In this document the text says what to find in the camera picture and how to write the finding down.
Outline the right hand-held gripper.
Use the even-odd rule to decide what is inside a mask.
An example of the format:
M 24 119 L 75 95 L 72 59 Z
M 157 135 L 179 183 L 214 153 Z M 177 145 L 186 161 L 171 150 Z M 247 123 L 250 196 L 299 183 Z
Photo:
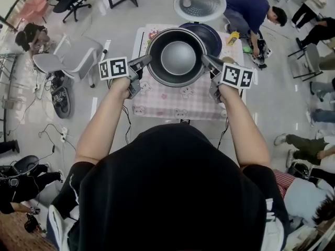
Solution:
M 211 78 L 209 93 L 217 104 L 221 103 L 219 86 L 227 85 L 238 90 L 250 89 L 258 75 L 255 68 L 223 63 L 213 55 L 203 54 L 201 60 Z

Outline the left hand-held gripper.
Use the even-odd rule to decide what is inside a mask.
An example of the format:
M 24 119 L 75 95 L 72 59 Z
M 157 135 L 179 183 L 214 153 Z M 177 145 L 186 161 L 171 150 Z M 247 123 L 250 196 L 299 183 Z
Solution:
M 100 80 L 107 81 L 122 77 L 130 79 L 128 99 L 133 99 L 141 90 L 139 75 L 142 74 L 143 69 L 150 64 L 151 60 L 152 56 L 149 54 L 131 61 L 128 61 L 126 57 L 102 60 L 98 64 Z

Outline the dark grey pot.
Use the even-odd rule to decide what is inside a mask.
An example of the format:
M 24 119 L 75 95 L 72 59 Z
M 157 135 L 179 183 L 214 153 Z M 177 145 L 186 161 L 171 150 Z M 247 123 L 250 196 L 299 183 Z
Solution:
M 204 73 L 203 55 L 207 54 L 201 39 L 190 30 L 173 27 L 160 31 L 148 44 L 146 54 L 150 75 L 168 87 L 184 87 Z

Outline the person's left forearm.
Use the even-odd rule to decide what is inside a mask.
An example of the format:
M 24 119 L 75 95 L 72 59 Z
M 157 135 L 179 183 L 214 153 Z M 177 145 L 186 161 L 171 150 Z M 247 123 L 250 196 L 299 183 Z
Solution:
M 115 78 L 82 133 L 75 154 L 75 162 L 97 164 L 109 155 L 124 101 L 129 97 L 130 79 Z

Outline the person's right forearm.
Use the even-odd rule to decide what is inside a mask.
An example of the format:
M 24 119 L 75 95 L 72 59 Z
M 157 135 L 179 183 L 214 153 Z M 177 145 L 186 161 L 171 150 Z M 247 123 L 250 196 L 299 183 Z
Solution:
M 265 139 L 240 97 L 239 91 L 225 84 L 219 85 L 218 89 L 220 100 L 226 107 L 239 165 L 241 167 L 249 165 L 270 167 L 271 159 Z

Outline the dark blue rice cooker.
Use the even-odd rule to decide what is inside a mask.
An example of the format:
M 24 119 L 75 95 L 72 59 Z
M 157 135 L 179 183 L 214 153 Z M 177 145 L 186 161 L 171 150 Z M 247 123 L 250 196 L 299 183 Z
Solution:
M 187 21 L 180 27 L 199 36 L 209 55 L 219 57 L 222 40 L 218 32 L 206 23 L 224 14 L 226 0 L 174 0 L 173 7 L 175 12 Z

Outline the yellow oil bottle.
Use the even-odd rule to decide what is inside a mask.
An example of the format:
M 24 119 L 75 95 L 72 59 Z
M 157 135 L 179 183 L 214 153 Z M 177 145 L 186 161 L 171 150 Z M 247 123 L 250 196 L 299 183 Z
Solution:
M 231 34 L 230 34 L 230 37 L 227 41 L 227 45 L 228 46 L 233 46 L 234 43 L 239 39 L 240 37 L 240 34 L 237 32 L 237 31 L 233 31 Z

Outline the pink checked tablecloth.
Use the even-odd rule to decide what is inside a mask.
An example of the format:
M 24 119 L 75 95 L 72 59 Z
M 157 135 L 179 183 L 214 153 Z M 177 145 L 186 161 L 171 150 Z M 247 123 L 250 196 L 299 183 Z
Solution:
M 146 53 L 148 33 L 150 30 L 164 30 L 177 27 L 167 24 L 147 24 L 139 28 L 132 58 Z M 226 46 L 229 35 L 218 31 L 223 46 L 220 59 L 229 56 L 239 65 L 244 65 L 242 42 L 238 39 L 233 46 Z M 149 73 L 147 67 L 143 69 L 140 80 L 141 91 L 132 99 L 133 114 L 142 117 L 157 117 L 190 120 L 220 120 L 227 116 L 224 105 L 217 104 L 209 93 L 211 79 L 209 73 L 203 74 L 196 82 L 186 87 L 167 87 L 157 82 Z

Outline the black gear bag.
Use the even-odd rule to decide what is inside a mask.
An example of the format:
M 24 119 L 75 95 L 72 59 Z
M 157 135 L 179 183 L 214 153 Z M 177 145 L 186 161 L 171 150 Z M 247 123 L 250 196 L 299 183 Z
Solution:
M 272 50 L 268 48 L 264 39 L 258 39 L 259 55 L 257 57 L 251 54 L 252 61 L 260 70 L 267 68 L 265 60 L 272 55 Z
M 70 98 L 64 86 L 58 87 L 51 93 L 52 104 L 60 119 L 68 118 L 71 111 Z

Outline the white grey office chair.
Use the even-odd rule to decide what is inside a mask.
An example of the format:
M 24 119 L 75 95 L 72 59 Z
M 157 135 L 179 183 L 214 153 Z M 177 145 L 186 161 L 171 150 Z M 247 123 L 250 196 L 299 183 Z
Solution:
M 40 53 L 33 56 L 33 62 L 37 68 L 46 74 L 61 71 L 65 76 L 80 82 L 88 78 L 90 88 L 94 88 L 93 73 L 98 65 L 98 60 L 107 50 L 103 45 L 91 38 L 80 37 L 70 43 L 64 52 L 67 36 L 63 36 L 60 43 L 52 53 Z

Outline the grey black-legged chair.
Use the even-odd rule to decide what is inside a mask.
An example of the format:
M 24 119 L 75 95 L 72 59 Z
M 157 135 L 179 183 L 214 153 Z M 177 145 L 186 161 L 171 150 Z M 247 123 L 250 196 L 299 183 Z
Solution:
M 309 44 L 308 46 L 289 54 L 287 57 L 290 58 L 298 53 L 300 54 L 300 56 L 297 57 L 296 60 L 299 60 L 302 57 L 305 58 L 308 73 L 298 74 L 296 76 L 293 76 L 293 79 L 302 78 L 302 81 L 304 82 L 313 79 L 323 73 L 319 66 L 320 55 L 317 47 L 314 44 Z

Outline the pink chair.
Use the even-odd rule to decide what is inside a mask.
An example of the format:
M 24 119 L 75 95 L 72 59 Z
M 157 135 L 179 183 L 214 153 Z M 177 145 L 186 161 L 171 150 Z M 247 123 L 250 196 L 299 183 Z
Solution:
M 43 20 L 46 23 L 44 15 L 48 7 L 47 0 L 26 0 L 17 17 L 27 22 Z

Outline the person's black shirt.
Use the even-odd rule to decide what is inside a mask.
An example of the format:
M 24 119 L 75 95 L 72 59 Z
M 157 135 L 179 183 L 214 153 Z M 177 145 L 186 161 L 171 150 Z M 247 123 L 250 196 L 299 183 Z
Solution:
M 52 204 L 79 209 L 70 251 L 282 251 L 289 229 L 269 167 L 241 169 L 181 123 L 75 163 Z

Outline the black round seat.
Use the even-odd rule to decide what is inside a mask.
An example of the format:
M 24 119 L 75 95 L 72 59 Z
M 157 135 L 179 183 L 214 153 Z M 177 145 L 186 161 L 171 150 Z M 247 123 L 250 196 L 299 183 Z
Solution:
M 14 164 L 14 167 L 20 174 L 26 174 L 33 170 L 39 164 L 39 158 L 34 155 L 28 155 Z

